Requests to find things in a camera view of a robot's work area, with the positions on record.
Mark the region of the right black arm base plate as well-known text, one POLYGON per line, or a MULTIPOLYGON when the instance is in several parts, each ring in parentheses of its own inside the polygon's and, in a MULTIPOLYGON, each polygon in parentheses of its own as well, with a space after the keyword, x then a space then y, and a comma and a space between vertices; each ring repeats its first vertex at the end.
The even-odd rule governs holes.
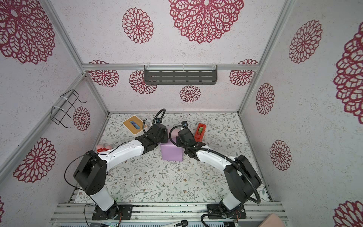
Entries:
POLYGON ((243 205, 239 204, 235 208, 228 210, 222 203, 207 204, 209 219, 246 219, 246 211, 243 205))

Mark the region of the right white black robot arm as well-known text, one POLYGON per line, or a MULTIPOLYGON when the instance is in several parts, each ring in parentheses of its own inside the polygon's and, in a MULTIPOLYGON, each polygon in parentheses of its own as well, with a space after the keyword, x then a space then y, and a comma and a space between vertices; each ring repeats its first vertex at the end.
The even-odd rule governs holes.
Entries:
POLYGON ((211 149, 203 142, 197 142, 192 132, 185 128, 178 132, 178 136, 170 142, 185 149, 185 154, 197 161, 209 164, 222 171, 225 175, 229 193, 219 205, 220 210, 227 212, 237 209, 247 201, 261 203, 258 188, 261 179, 248 158, 240 155, 231 157, 211 149))

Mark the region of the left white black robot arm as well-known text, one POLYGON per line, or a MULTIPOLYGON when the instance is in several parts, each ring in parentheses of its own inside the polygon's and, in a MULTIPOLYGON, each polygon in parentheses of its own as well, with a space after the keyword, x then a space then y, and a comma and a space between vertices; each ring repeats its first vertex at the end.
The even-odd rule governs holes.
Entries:
POLYGON ((117 202, 105 185, 110 170, 124 161, 153 151, 159 144, 167 143, 167 140, 167 127, 156 123, 143 135, 115 149, 105 152, 88 151, 76 168, 74 179, 99 209, 114 212, 117 202))

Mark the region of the pink wrapping paper sheet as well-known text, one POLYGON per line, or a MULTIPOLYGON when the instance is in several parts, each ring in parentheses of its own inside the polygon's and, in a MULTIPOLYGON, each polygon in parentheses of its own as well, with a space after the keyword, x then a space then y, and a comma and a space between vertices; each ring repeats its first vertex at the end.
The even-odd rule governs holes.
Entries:
POLYGON ((167 143, 161 144, 161 154, 162 159, 165 161, 179 161, 182 162, 184 149, 181 147, 175 146, 171 141, 170 137, 168 137, 167 143))

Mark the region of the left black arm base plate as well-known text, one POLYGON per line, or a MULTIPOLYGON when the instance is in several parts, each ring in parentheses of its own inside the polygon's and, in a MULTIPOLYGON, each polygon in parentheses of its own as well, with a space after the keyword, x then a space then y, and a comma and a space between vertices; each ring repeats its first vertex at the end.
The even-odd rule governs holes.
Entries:
POLYGON ((107 211, 103 211, 96 205, 92 220, 130 220, 132 215, 133 205, 117 205, 114 204, 107 211))

